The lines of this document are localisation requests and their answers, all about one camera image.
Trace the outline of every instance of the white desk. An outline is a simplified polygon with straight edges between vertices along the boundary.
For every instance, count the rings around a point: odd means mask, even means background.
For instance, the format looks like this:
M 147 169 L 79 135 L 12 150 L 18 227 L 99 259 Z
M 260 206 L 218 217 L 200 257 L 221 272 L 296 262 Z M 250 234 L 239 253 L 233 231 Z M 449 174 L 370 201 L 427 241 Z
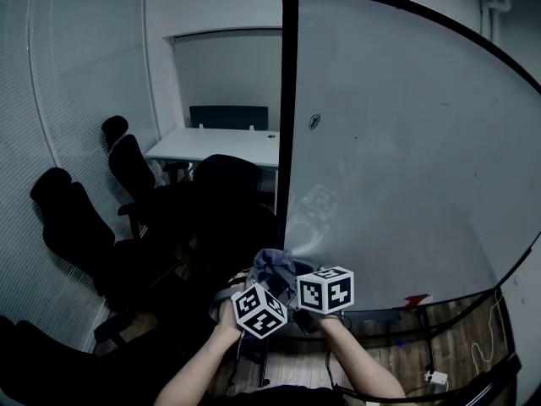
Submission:
M 236 156 L 260 167 L 278 168 L 280 133 L 240 129 L 178 128 L 150 149 L 155 159 L 201 162 L 210 155 Z

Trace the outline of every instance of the power outlet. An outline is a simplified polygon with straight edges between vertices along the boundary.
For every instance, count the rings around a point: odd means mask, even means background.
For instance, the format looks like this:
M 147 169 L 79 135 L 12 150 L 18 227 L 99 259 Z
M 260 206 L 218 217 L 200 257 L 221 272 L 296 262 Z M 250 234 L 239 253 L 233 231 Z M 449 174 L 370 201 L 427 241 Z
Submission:
M 424 380 L 434 385 L 444 386 L 447 384 L 447 374 L 440 373 L 439 371 L 427 371 L 424 375 Z

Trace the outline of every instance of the forearm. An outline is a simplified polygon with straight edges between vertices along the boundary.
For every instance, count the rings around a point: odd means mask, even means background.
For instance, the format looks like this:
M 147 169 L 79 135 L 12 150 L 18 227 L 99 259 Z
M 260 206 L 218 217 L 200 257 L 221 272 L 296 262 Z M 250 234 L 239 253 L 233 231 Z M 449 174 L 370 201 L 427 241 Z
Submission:
M 324 318 L 317 325 L 356 391 L 381 398 L 406 397 L 398 380 L 374 361 L 339 320 Z
M 237 338 L 217 327 L 199 352 L 161 390 L 155 406 L 199 404 L 223 355 Z

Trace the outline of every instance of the hand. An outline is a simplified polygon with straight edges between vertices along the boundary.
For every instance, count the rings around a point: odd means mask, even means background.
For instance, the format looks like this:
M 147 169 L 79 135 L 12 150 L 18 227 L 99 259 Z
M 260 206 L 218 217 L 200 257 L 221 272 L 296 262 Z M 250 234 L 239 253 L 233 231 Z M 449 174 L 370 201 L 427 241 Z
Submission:
M 244 290 L 244 285 L 238 284 L 232 286 L 232 288 L 242 292 Z M 235 343 L 240 338 L 242 329 L 237 325 L 235 311 L 233 310 L 233 302 L 230 299 L 227 299 L 221 303 L 220 321 L 216 326 L 216 333 L 218 333 L 221 337 L 225 337 L 232 343 Z

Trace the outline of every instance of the fiducial marker cube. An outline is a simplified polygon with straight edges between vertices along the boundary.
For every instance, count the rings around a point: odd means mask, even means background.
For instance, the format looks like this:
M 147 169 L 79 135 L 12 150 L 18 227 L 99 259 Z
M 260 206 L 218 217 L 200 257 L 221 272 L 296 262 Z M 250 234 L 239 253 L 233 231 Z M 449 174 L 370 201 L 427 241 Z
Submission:
M 297 277 L 298 307 L 327 315 L 353 305 L 353 272 L 342 267 Z
M 257 338 L 265 338 L 287 323 L 286 306 L 258 283 L 232 297 L 237 324 Z

